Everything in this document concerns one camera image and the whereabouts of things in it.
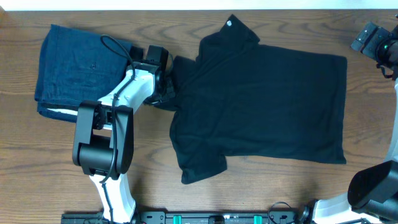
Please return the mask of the black t-shirt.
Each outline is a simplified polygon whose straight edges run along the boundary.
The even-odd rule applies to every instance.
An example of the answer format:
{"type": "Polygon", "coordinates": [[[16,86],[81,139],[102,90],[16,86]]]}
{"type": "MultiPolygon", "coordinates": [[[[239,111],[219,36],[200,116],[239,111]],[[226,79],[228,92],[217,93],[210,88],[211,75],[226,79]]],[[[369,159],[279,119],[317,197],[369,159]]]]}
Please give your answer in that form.
{"type": "Polygon", "coordinates": [[[348,62],[260,44],[236,16],[200,41],[196,59],[174,58],[170,139],[182,182],[213,177],[229,156],[345,164],[348,62]]]}

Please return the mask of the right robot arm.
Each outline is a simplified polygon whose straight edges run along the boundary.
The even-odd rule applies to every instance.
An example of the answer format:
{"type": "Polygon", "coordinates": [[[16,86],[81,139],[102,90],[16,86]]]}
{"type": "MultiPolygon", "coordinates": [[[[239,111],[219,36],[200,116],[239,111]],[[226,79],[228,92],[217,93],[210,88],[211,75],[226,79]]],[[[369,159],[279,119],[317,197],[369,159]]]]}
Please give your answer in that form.
{"type": "MultiPolygon", "coordinates": [[[[397,28],[368,22],[351,48],[375,60],[397,89],[397,28]]],[[[397,118],[384,162],[359,171],[346,193],[306,206],[300,223],[397,223],[397,118]]]]}

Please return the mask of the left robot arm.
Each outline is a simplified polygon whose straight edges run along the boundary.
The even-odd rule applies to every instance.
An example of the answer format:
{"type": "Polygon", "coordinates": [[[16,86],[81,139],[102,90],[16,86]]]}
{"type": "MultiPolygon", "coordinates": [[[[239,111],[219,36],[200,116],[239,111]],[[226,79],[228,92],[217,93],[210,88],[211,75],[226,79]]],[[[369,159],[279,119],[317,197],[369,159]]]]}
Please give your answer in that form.
{"type": "Polygon", "coordinates": [[[72,160],[96,186],[104,210],[64,214],[62,223],[135,223],[127,171],[134,153],[133,116],[141,104],[172,96],[166,79],[169,53],[151,45],[141,61],[130,61],[117,87],[97,101],[83,101],[77,112],[72,160]]]}

